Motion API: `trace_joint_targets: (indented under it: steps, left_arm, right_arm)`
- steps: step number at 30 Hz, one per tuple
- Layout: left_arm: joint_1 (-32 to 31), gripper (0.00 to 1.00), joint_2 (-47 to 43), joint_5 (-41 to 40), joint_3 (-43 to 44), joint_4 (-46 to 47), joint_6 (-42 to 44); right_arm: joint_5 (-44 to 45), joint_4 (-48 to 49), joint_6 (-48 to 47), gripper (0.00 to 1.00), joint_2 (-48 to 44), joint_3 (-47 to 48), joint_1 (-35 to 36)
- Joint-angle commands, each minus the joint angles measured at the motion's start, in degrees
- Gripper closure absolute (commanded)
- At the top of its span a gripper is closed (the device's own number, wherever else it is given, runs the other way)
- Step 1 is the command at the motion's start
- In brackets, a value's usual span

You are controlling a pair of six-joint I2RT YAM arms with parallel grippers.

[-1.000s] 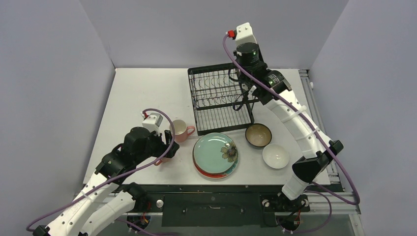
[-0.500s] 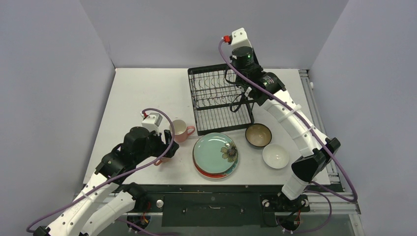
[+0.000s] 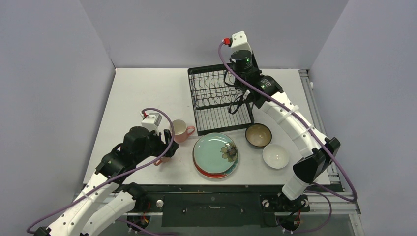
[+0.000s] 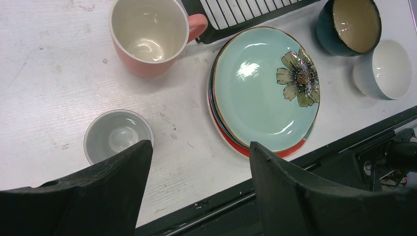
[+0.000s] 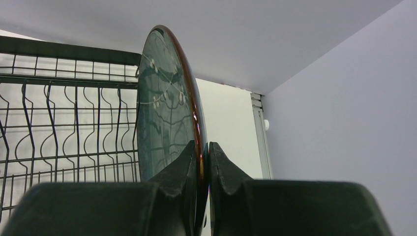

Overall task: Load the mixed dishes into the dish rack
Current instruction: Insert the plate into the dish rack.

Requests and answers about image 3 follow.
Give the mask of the small orange mug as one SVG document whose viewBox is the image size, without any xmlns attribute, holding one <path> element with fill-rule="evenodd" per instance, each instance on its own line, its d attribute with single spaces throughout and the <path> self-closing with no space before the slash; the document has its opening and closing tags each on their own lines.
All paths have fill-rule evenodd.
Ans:
<svg viewBox="0 0 417 236">
<path fill-rule="evenodd" d="M 162 163 L 167 163 L 170 162 L 171 158 L 170 157 L 161 157 L 158 161 L 154 162 L 155 166 L 159 166 Z"/>
</svg>

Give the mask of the black wire dish rack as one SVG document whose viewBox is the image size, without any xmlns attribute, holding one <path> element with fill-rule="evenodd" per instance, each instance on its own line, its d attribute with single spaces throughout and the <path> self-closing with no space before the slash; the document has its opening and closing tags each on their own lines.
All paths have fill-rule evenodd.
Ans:
<svg viewBox="0 0 417 236">
<path fill-rule="evenodd" d="M 187 70 L 192 107 L 199 136 L 245 129 L 254 123 L 252 103 L 241 99 L 234 77 L 223 64 Z"/>
</svg>

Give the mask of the light green flower plate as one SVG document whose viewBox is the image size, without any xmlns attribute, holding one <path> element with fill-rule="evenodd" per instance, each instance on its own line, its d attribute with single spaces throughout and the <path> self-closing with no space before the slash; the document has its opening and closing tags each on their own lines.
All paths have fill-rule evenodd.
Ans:
<svg viewBox="0 0 417 236">
<path fill-rule="evenodd" d="M 202 136 L 194 145 L 193 162 L 207 174 L 226 174 L 232 172 L 239 162 L 238 147 L 228 135 L 209 133 Z"/>
</svg>

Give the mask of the red teal plate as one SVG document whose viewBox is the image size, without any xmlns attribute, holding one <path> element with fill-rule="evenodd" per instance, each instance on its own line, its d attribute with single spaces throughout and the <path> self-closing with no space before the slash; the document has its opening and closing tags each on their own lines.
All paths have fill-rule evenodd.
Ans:
<svg viewBox="0 0 417 236">
<path fill-rule="evenodd" d="M 236 169 L 236 167 L 238 166 L 238 161 L 236 161 L 230 167 L 230 169 L 228 169 L 227 171 L 225 171 L 223 173 L 219 173 L 219 174 L 207 173 L 207 172 L 203 171 L 195 162 L 194 162 L 194 166 L 197 169 L 197 171 L 205 177 L 208 177 L 208 178 L 211 178 L 211 179 L 222 179 L 222 178 L 226 178 L 227 176 L 229 176 Z"/>
</svg>

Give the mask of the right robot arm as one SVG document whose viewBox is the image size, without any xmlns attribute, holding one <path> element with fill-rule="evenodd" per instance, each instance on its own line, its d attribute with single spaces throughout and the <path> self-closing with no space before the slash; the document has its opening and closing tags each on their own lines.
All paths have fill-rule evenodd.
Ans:
<svg viewBox="0 0 417 236">
<path fill-rule="evenodd" d="M 273 77 L 262 74 L 253 60 L 250 50 L 238 50 L 231 54 L 231 73 L 235 76 L 235 84 L 250 92 L 255 106 L 286 132 L 302 156 L 293 165 L 294 174 L 277 197 L 278 205 L 290 210 L 297 204 L 297 198 L 331 165 L 330 155 L 337 154 L 340 142 L 336 138 L 328 138 L 305 120 L 281 85 Z"/>
</svg>

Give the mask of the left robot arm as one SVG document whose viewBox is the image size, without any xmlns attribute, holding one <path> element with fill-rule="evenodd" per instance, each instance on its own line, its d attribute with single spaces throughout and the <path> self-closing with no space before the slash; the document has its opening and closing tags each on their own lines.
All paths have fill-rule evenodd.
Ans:
<svg viewBox="0 0 417 236">
<path fill-rule="evenodd" d="M 122 214 L 146 207 L 145 190 L 135 183 L 128 184 L 113 203 L 99 209 L 100 202 L 117 190 L 127 177 L 138 170 L 138 165 L 154 156 L 172 157 L 179 145 L 173 140 L 171 130 L 163 134 L 142 126 L 130 128 L 123 142 L 113 147 L 96 167 L 89 182 L 69 206 L 58 210 L 60 216 L 49 226 L 27 232 L 35 236 L 92 236 L 105 229 Z"/>
</svg>

